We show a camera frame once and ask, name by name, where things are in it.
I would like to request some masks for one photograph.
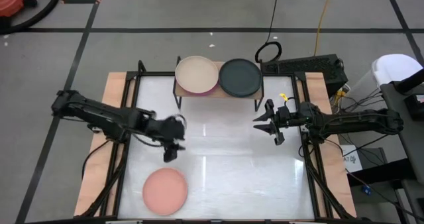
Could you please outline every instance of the gray floor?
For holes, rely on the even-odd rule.
[[[315,28],[324,1],[278,0],[274,28]],[[396,1],[409,28],[424,28],[424,1]],[[39,2],[44,6],[48,0]],[[231,58],[253,60],[257,48],[267,37],[265,32],[257,32],[255,28],[269,26],[273,2],[102,0],[98,10],[94,10],[96,13],[92,13],[95,16],[92,27],[102,28],[102,31],[84,29],[92,5],[59,4],[34,26],[47,29],[0,37],[0,115],[6,121],[0,129],[4,148],[0,153],[0,166],[3,167],[0,173],[1,222],[14,223],[17,218],[52,123],[50,105],[74,68],[78,67],[71,88],[101,99],[107,74],[134,70],[139,59],[150,71],[173,70],[178,55],[202,55],[224,61]],[[15,23],[39,10],[24,11]],[[79,32],[67,28],[78,28]],[[209,29],[158,32],[154,28]],[[233,32],[215,32],[216,28],[234,29]],[[406,36],[406,32],[419,30],[385,30],[382,33],[369,29],[402,28],[390,0],[330,0],[323,28],[351,28],[323,33],[318,52],[335,53],[344,60],[350,85],[357,82],[369,70],[371,62],[381,55],[402,53],[422,57],[413,52]],[[313,31],[286,31],[271,34],[272,40],[276,37],[275,40],[282,43],[282,58],[313,55]],[[81,40],[86,37],[83,33],[88,35],[86,41]],[[424,34],[415,33],[413,39],[424,49]],[[271,58],[274,52],[271,48],[264,51],[264,59]],[[60,122],[26,221],[72,217],[81,184],[81,165],[90,142],[91,133],[84,125]],[[363,209],[361,213],[365,214],[370,210]],[[381,210],[393,213],[393,209],[384,207]],[[369,216],[388,220],[387,215],[380,214]]]

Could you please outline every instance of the table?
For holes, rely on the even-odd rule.
[[[306,76],[311,102],[318,105],[322,112],[331,112],[323,75],[308,73]],[[125,84],[125,77],[126,73],[109,74],[102,102],[117,107],[120,106],[123,87]],[[91,144],[91,150],[100,145],[103,140],[104,137],[102,135],[94,135],[93,142]],[[329,137],[329,140],[338,143],[337,136],[331,136]],[[321,154],[323,157],[323,165],[329,189],[333,192],[335,197],[344,206],[344,208],[351,215],[355,216],[356,214],[352,202],[352,196],[350,194],[350,188],[348,185],[340,150],[335,147],[334,144],[324,143],[321,145]],[[99,150],[99,152],[93,155],[87,162],[85,176],[81,185],[81,191],[76,205],[76,215],[82,213],[88,208],[88,206],[97,197],[97,194],[103,187],[107,175],[106,173],[110,156],[111,147],[109,146]],[[325,211],[323,199],[319,188],[317,188],[317,193],[320,214],[321,217],[324,217]],[[109,203],[114,200],[114,197],[115,188],[111,191],[109,196]],[[108,205],[106,214],[112,214],[112,205]]]

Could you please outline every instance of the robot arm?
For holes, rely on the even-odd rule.
[[[116,142],[125,142],[130,134],[144,135],[159,141],[164,147],[164,162],[177,158],[177,150],[184,150],[178,144],[184,140],[185,127],[176,117],[156,120],[154,111],[138,108],[116,108],[92,99],[78,91],[59,91],[52,105],[53,116],[78,117],[91,127],[100,128],[104,135]]]
[[[328,115],[322,113],[318,106],[310,102],[302,102],[299,111],[290,113],[286,106],[279,107],[274,113],[274,104],[271,99],[265,103],[265,114],[254,121],[271,122],[267,125],[255,125],[254,128],[276,135],[276,145],[284,142],[280,128],[298,127],[305,125],[309,130],[311,142],[322,143],[333,134],[353,133],[360,131],[376,131],[387,135],[396,135],[403,129],[403,121],[399,113],[381,109],[365,110],[357,113],[340,113]]]

